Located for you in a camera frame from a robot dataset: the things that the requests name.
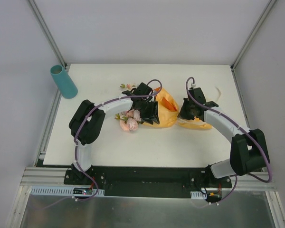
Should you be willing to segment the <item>pink artificial flower bouquet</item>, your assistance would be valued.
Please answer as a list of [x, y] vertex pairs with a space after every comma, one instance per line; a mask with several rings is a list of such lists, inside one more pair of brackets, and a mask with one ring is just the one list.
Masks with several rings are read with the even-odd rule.
[[140, 111], [136, 109], [117, 113], [114, 118], [119, 121], [121, 129], [127, 132], [136, 131], [143, 123]]

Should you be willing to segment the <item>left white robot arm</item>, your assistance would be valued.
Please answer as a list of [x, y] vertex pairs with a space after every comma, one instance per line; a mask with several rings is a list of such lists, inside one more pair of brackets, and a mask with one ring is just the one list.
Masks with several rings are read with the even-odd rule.
[[161, 90], [162, 84], [155, 90], [148, 83], [140, 83], [137, 88], [123, 91], [119, 97], [111, 100], [99, 104], [84, 100], [80, 104], [69, 123], [75, 143], [75, 159], [71, 170], [79, 184], [85, 185], [92, 179], [88, 171], [92, 167], [89, 146], [98, 138], [104, 120], [134, 109], [140, 112], [139, 122], [159, 124], [158, 102], [155, 97]]

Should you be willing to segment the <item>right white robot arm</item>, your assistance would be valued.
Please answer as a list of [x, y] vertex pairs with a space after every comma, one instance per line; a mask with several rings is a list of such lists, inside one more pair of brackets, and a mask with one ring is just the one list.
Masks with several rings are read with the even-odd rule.
[[205, 184], [213, 188], [220, 184], [221, 178], [243, 175], [250, 175], [261, 182], [270, 183], [271, 171], [268, 171], [267, 179], [252, 173], [264, 167], [269, 169], [270, 166], [264, 133], [260, 129], [251, 130], [240, 126], [226, 115], [217, 103], [207, 102], [200, 87], [187, 89], [187, 95], [188, 97], [183, 99], [178, 117], [184, 120], [198, 118], [210, 124], [231, 144], [229, 159], [209, 165], [210, 172], [204, 175]]

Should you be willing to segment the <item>orange wrapping paper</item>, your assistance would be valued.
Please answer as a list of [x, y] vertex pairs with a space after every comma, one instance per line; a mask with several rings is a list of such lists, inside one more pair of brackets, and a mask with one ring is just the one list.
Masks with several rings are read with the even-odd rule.
[[178, 118], [179, 106], [174, 98], [164, 89], [156, 95], [155, 100], [158, 102], [158, 117], [160, 123], [143, 123], [143, 125], [153, 128], [168, 128], [177, 124], [180, 127], [191, 130], [211, 130], [212, 126], [201, 121], [199, 118], [185, 120]]

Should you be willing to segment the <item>cream ribbon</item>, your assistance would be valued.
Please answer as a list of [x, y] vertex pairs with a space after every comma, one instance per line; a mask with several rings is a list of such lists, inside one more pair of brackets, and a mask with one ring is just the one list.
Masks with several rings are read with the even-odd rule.
[[[216, 87], [216, 90], [218, 92], [218, 96], [217, 98], [215, 99], [215, 101], [208, 101], [205, 96], [204, 96], [204, 93], [202, 92], [202, 89], [200, 87], [198, 88], [190, 88], [189, 89], [189, 92], [191, 94], [191, 96], [197, 100], [200, 104], [202, 105], [205, 105], [206, 107], [218, 107], [218, 105], [216, 104], [216, 102], [219, 100], [220, 96], [221, 96], [221, 91]], [[180, 118], [177, 118], [177, 121], [179, 124], [184, 124], [184, 125], [187, 125], [188, 128], [195, 128], [195, 126], [197, 126], [197, 128], [199, 128], [199, 125], [205, 125], [205, 129], [210, 129], [211, 126], [207, 123], [201, 123], [202, 121], [198, 118], [194, 119], [194, 120], [185, 120], [185, 119], [180, 119]]]

